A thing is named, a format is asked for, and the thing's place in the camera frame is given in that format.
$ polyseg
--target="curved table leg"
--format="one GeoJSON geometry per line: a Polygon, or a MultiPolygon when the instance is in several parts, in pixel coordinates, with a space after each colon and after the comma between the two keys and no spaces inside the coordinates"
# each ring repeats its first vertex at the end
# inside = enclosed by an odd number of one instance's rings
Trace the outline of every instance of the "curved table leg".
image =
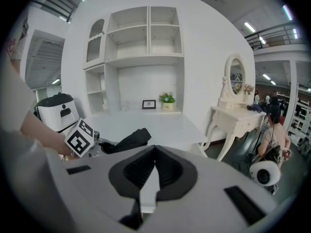
{"type": "Polygon", "coordinates": [[[253,140],[252,140],[252,142],[251,142],[251,144],[249,145],[249,147],[248,147],[248,152],[249,153],[252,153],[253,152],[253,148],[254,148],[254,143],[255,142],[257,142],[257,140],[258,140],[258,137],[259,137],[259,135],[260,135],[260,131],[261,131],[261,127],[258,127],[258,128],[256,128],[256,134],[254,135],[254,137],[253,137],[253,140]]]}
{"type": "Polygon", "coordinates": [[[223,146],[223,149],[220,151],[220,154],[217,157],[217,161],[221,161],[225,154],[229,151],[235,136],[233,134],[227,134],[227,138],[225,139],[225,144],[223,146]]]}
{"type": "Polygon", "coordinates": [[[210,124],[209,128],[208,128],[208,132],[207,132],[207,142],[204,146],[204,142],[202,142],[201,144],[201,148],[203,149],[203,151],[207,150],[207,148],[210,145],[210,142],[212,141],[212,135],[213,135],[213,131],[216,128],[216,121],[213,120],[212,123],[210,124]]]}

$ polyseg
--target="white robot head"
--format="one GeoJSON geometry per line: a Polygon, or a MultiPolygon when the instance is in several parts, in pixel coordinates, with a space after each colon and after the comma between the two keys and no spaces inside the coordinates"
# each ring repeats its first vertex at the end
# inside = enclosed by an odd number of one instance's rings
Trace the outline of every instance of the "white robot head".
{"type": "Polygon", "coordinates": [[[273,161],[256,162],[250,166],[249,172],[252,179],[262,186],[274,185],[281,177],[281,171],[273,161]]]}

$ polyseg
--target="small flower pot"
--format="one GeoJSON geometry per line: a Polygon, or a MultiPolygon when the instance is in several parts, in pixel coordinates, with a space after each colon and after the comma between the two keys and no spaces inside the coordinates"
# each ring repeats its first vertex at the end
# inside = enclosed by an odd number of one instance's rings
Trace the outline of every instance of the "small flower pot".
{"type": "Polygon", "coordinates": [[[173,111],[175,108],[175,103],[162,103],[162,109],[164,111],[173,111]]]}

